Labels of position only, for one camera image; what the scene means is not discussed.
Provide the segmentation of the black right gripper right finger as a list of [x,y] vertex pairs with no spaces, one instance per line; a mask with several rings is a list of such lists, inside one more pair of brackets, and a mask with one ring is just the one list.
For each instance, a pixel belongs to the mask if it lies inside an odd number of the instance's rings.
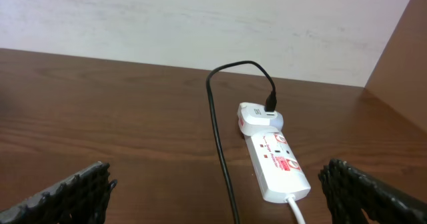
[[340,159],[319,172],[333,223],[426,224],[426,203]]

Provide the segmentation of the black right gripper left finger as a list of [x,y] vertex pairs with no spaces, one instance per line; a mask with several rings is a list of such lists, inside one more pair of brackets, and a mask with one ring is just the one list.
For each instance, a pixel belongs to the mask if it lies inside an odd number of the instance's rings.
[[1,224],[103,224],[117,180],[100,161],[1,212]]

